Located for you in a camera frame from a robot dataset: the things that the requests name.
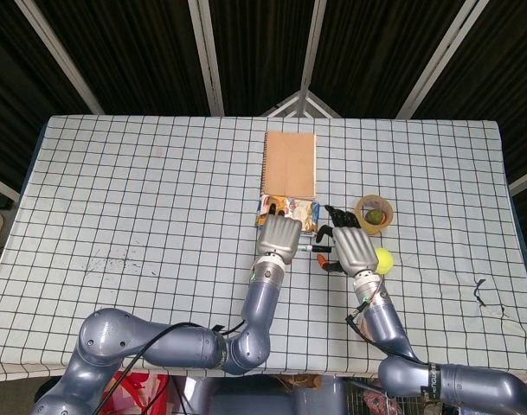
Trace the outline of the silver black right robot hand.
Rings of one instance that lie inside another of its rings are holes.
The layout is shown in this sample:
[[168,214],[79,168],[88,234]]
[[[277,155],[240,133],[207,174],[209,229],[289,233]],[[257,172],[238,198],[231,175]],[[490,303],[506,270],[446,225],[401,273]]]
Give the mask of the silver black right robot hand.
[[362,229],[356,215],[330,205],[325,205],[325,210],[333,226],[321,226],[316,242],[319,243],[325,235],[331,238],[337,261],[330,261],[319,253],[320,268],[327,272],[343,272],[348,277],[355,277],[362,271],[375,271],[379,259],[369,235]]

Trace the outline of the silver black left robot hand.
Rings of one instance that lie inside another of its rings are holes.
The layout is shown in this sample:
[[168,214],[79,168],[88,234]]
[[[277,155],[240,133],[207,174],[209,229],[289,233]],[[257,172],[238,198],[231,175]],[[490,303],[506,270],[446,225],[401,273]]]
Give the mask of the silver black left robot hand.
[[295,256],[302,223],[283,215],[268,215],[256,242],[259,255],[278,255],[285,265],[290,265]]

